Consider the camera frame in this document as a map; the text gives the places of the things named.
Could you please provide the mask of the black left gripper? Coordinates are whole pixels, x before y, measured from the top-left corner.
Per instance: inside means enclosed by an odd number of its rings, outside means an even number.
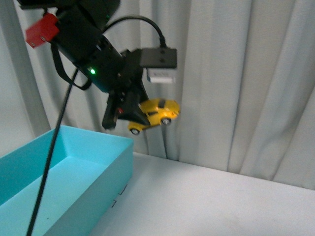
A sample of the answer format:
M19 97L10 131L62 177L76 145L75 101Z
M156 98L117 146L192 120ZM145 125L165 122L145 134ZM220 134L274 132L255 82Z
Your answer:
M119 119L149 125L139 104L148 99L140 63L141 50L123 54L102 37L84 65L84 72L102 92L109 94L102 120L104 129L114 129Z

